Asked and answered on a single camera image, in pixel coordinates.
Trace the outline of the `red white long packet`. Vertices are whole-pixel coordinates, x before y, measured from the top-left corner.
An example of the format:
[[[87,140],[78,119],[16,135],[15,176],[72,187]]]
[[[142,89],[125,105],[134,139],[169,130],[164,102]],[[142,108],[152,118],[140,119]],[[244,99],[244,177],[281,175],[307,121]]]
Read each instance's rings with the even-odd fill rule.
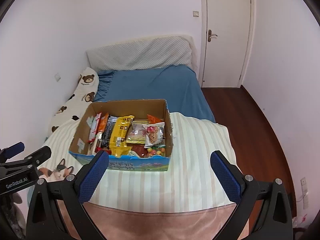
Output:
[[[89,132],[89,135],[88,135],[88,142],[92,142],[95,139],[100,119],[101,119],[101,113],[98,113],[93,118],[93,121],[92,121],[92,124],[91,124],[91,128],[90,128],[90,132]]]

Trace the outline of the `yellow fruit candy bag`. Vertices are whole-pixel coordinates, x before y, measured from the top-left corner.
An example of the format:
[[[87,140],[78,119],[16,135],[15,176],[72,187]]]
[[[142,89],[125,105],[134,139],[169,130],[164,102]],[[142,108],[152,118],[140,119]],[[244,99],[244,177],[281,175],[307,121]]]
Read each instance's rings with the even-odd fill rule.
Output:
[[[149,147],[146,149],[146,158],[151,158],[153,156],[162,156],[165,157],[166,148],[165,146],[155,146],[155,147]]]

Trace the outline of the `cranberry oat cookie packet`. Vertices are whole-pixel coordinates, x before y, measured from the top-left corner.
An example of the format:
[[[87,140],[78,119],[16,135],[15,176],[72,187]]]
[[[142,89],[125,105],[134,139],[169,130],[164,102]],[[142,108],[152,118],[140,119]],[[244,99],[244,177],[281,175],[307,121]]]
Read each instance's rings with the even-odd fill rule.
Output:
[[[165,122],[142,124],[145,129],[145,148],[165,145]]]

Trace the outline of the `red triangular snack packet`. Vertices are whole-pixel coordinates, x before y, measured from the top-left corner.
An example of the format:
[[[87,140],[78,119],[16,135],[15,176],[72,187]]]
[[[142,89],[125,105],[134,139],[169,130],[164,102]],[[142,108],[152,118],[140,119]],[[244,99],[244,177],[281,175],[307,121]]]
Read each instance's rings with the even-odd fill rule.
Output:
[[[96,153],[98,153],[98,152],[100,152],[100,151],[104,151],[104,152],[106,152],[108,155],[111,155],[111,154],[112,154],[111,150],[108,149],[108,148],[100,148],[100,147],[97,147],[97,148],[95,149],[95,152],[96,152]]]

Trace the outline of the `bear print long pillow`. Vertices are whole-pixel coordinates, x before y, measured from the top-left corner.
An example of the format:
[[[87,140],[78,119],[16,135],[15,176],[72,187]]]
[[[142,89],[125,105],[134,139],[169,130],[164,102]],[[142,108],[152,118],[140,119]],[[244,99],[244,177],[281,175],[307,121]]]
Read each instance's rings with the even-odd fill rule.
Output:
[[[80,74],[78,85],[71,97],[62,104],[52,117],[48,128],[48,137],[65,122],[81,119],[87,107],[94,101],[98,86],[97,72],[87,67]]]

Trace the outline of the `orange snack bag left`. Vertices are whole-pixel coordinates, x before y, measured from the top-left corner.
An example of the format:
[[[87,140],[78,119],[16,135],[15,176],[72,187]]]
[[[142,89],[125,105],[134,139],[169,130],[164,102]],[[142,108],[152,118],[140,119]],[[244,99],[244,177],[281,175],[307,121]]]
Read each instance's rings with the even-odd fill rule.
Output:
[[[103,116],[100,118],[99,125],[98,125],[98,130],[97,130],[97,135],[96,135],[96,138],[97,138],[98,140],[101,140],[102,135],[103,135],[103,133],[104,133],[104,131],[105,131],[105,129],[106,129],[108,117],[109,117],[109,114],[106,113],[105,115],[103,115]]]

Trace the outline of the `orange snack bag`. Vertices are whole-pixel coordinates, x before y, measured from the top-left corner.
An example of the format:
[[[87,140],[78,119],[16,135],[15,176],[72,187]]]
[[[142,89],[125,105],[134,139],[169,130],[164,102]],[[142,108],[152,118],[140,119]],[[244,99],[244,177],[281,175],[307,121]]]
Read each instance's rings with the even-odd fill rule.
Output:
[[[106,129],[108,117],[109,117],[109,114],[106,113],[105,115],[103,115],[103,116],[100,118],[99,125],[98,125],[98,130],[97,130],[97,135],[96,135],[96,138],[97,138],[98,140],[101,140],[102,135],[103,135],[103,133],[104,133],[104,131],[105,131],[105,129]]]
[[[148,114],[147,117],[148,117],[149,124],[157,124],[157,123],[163,122],[163,120],[161,120],[160,118],[157,118],[150,114]]]

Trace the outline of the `black yellow snack pack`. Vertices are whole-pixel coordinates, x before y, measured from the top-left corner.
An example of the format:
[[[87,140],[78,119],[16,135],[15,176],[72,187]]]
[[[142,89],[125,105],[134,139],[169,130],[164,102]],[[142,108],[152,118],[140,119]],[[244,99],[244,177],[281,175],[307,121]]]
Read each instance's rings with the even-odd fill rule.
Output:
[[[120,117],[110,116],[103,133],[101,148],[110,149],[112,155],[117,158],[120,158],[122,155],[127,155],[131,147],[127,146],[126,134],[134,118],[134,115]]]

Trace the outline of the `pale yellow snack bag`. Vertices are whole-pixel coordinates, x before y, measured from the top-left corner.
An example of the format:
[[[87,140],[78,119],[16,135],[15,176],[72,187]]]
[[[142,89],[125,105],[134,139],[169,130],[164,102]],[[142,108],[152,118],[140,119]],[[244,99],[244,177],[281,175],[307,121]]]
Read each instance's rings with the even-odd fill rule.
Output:
[[[142,122],[133,121],[126,134],[127,144],[145,144],[146,129]]]

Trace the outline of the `cardboard milk box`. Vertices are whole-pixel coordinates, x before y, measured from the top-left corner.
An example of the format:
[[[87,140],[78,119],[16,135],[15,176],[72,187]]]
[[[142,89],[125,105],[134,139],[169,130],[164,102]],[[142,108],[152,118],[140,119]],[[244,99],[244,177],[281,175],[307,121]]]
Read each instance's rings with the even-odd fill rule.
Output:
[[[167,171],[172,148],[167,102],[140,99],[90,104],[68,152],[82,165],[106,151],[112,170]]]

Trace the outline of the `brown snack packet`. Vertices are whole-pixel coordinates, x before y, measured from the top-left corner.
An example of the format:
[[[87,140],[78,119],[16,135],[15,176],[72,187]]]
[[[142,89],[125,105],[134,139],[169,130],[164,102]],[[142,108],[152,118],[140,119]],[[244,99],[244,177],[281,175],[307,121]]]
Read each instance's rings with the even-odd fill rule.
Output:
[[[137,158],[146,158],[148,156],[148,151],[144,148],[142,144],[131,144],[131,150],[129,152],[130,156]]]

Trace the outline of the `orange snack bag right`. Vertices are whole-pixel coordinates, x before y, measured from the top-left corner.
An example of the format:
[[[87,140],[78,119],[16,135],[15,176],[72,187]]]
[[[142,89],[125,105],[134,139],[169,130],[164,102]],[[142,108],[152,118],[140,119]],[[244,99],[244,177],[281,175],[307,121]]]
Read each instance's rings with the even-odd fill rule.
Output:
[[[160,118],[157,118],[150,114],[148,114],[147,117],[148,117],[149,124],[157,124],[157,123],[163,122],[163,120],[161,120]]]

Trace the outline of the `blue bed sheet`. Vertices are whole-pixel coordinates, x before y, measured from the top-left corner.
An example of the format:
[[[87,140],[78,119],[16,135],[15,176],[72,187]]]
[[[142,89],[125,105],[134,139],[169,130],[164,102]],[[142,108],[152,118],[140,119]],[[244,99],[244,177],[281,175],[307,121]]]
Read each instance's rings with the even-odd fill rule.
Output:
[[[195,72],[186,65],[144,70],[103,70],[98,77],[95,102],[164,99],[171,113],[179,112],[187,117],[216,122]]]

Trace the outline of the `white door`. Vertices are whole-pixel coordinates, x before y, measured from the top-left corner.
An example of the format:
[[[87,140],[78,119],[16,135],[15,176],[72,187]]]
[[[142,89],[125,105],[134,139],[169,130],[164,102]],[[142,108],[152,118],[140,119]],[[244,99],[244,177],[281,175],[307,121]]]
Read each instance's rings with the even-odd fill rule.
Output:
[[[203,88],[241,85],[252,43],[254,0],[205,0]],[[208,42],[208,30],[218,35]]]

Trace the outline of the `floor wall socket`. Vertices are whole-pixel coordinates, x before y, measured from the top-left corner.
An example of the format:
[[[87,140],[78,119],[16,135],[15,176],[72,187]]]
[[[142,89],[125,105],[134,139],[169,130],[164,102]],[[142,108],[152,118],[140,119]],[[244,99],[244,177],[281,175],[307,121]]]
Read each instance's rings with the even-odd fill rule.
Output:
[[[308,199],[308,184],[306,178],[303,177],[300,180],[301,188],[302,188],[302,197],[301,201],[303,202],[303,209],[306,210],[309,207],[309,199]]]

